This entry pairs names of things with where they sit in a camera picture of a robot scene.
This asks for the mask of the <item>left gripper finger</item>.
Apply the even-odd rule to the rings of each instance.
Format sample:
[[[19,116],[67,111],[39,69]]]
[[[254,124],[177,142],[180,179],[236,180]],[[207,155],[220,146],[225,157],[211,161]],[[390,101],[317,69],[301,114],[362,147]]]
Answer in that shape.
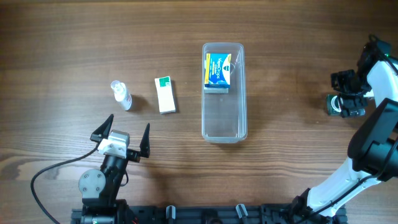
[[[96,143],[100,143],[103,139],[107,139],[111,132],[113,119],[114,115],[110,114],[106,121],[92,132],[90,140]]]
[[[140,155],[141,157],[149,158],[150,157],[150,124],[147,123],[143,137],[140,143]]]

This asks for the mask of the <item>dark green small box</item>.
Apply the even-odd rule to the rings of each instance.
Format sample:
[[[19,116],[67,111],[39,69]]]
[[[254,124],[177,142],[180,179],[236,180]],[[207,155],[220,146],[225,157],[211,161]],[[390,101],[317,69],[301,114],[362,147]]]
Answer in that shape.
[[[326,96],[326,110],[329,116],[339,116],[341,113],[338,95]]]

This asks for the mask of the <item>white green Panadol box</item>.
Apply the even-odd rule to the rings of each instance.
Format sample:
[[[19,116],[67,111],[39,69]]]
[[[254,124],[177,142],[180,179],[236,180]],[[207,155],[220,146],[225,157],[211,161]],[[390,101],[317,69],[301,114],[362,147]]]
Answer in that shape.
[[[173,113],[176,111],[172,83],[169,76],[156,78],[155,86],[159,103],[160,114]]]

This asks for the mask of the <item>white blue medicine box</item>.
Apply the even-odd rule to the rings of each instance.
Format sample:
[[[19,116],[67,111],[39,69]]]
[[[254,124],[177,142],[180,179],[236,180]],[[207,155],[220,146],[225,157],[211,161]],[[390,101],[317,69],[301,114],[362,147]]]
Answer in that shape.
[[[205,94],[228,94],[228,88],[213,88],[213,87],[203,87]]]

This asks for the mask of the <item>blue yellow lozenge box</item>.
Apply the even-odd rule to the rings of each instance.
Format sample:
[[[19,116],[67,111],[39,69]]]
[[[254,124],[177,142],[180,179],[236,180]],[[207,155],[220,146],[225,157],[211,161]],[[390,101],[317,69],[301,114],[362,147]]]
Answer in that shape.
[[[231,54],[206,54],[203,84],[207,88],[230,88]]]

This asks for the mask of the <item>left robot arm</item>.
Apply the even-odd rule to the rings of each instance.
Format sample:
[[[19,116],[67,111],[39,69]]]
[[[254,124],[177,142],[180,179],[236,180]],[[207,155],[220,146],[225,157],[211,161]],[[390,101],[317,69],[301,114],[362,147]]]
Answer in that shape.
[[[116,197],[123,177],[127,176],[128,162],[139,162],[142,157],[150,156],[150,125],[146,125],[140,149],[135,151],[128,148],[128,133],[111,129],[113,118],[110,115],[91,134],[90,140],[97,143],[95,150],[104,155],[104,161],[99,169],[90,169],[80,177],[78,188],[83,207],[72,211],[72,223],[139,223],[126,200]]]

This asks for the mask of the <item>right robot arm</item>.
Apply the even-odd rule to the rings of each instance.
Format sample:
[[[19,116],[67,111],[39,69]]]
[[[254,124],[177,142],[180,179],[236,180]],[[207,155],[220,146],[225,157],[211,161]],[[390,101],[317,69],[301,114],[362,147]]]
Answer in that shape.
[[[337,95],[329,101],[342,118],[364,115],[368,99],[376,109],[348,144],[348,157],[327,180],[295,197],[290,223],[334,223],[338,210],[369,187],[397,177],[397,59],[391,45],[369,34],[356,70],[331,74]]]

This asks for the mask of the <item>clear plastic container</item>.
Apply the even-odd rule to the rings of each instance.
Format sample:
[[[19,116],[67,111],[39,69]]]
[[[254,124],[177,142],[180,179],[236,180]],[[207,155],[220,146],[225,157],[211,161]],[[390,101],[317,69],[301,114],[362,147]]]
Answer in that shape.
[[[244,46],[210,42],[202,48],[201,133],[215,144],[233,144],[248,134]]]

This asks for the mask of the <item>white spray bottle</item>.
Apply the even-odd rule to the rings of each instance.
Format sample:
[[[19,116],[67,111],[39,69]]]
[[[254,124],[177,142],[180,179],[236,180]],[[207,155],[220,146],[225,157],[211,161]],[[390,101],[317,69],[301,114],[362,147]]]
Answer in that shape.
[[[118,80],[111,83],[111,89],[114,92],[114,98],[124,111],[128,111],[132,106],[132,96],[127,86]]]

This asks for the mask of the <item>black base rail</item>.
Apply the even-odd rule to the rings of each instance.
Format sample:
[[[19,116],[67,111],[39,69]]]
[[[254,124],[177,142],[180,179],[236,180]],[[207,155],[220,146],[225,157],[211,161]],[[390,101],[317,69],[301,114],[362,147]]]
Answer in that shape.
[[[246,215],[238,215],[236,207],[177,207],[175,215],[169,217],[166,208],[158,208],[155,206],[135,206],[129,207],[137,220],[129,223],[141,224],[199,224],[205,223],[205,218],[212,216],[219,218],[223,223],[249,223],[249,224],[284,224],[291,223],[288,219],[287,204],[263,204],[261,206],[246,207]],[[82,221],[81,210],[72,210],[71,224],[73,223],[118,223],[116,218],[100,218],[100,215],[94,217],[94,222]],[[302,218],[295,215],[292,223],[299,222]],[[345,206],[342,206],[334,217],[321,220],[321,216],[313,217],[302,223],[332,223],[347,224],[348,217],[346,215]]]

